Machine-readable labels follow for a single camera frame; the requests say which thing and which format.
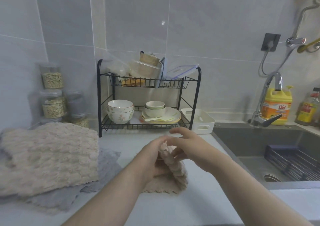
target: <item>bottle label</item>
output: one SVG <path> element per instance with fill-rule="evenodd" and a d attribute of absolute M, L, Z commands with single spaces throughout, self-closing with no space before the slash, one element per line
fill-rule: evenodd
<path fill-rule="evenodd" d="M 262 107 L 262 117 L 264 118 L 271 118 L 274 115 L 278 115 L 279 113 L 282 114 L 282 117 L 279 118 L 278 120 L 287 120 L 289 116 L 291 108 L 291 102 L 272 102 L 272 101 L 265 101 L 263 103 Z"/>
<path fill-rule="evenodd" d="M 302 122 L 311 122 L 316 109 L 313 103 L 304 102 L 297 119 Z"/>

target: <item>sink drain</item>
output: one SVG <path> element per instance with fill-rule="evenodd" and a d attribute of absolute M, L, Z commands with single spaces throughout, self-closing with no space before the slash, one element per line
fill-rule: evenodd
<path fill-rule="evenodd" d="M 269 174 L 264 175 L 263 178 L 266 182 L 281 182 L 277 177 Z"/>

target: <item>white countertop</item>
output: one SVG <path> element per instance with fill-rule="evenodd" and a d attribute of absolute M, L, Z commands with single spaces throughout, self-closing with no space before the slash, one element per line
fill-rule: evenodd
<path fill-rule="evenodd" d="M 125 166 L 145 144 L 160 135 L 162 134 L 158 131 L 118 130 L 112 134 L 103 134 L 99 143 L 101 146 L 121 151 L 118 163 Z M 225 153 L 211 135 L 201 135 L 201 137 Z M 242 224 L 215 178 L 190 160 L 186 160 L 185 164 L 189 174 L 186 191 L 180 195 L 141 194 L 126 226 Z M 276 190 L 273 193 L 308 220 L 320 220 L 320 189 Z M 61 225 L 94 195 L 95 193 L 82 193 L 68 213 L 55 216 L 36 212 L 22 203 L 0 205 L 0 225 Z"/>

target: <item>dish soap bottle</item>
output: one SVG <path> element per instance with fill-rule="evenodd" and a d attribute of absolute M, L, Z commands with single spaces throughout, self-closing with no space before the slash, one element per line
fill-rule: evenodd
<path fill-rule="evenodd" d="M 288 121 L 288 116 L 292 103 L 290 89 L 293 86 L 286 86 L 287 90 L 275 91 L 269 88 L 263 103 L 261 114 L 263 118 L 269 119 L 279 113 L 282 117 L 271 123 L 272 125 L 284 125 Z"/>
<path fill-rule="evenodd" d="M 309 126 L 314 113 L 316 112 L 319 106 L 319 92 L 320 88 L 314 87 L 313 92 L 310 96 L 303 102 L 303 105 L 300 109 L 299 115 L 296 119 L 296 123 Z"/>

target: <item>kitchen sink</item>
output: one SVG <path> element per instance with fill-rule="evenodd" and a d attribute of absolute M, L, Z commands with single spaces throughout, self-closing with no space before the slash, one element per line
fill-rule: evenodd
<path fill-rule="evenodd" d="M 293 145 L 320 161 L 320 136 L 295 125 L 265 128 L 216 123 L 212 135 L 229 156 L 269 190 L 320 188 L 320 181 L 294 181 L 264 158 L 267 145 Z"/>

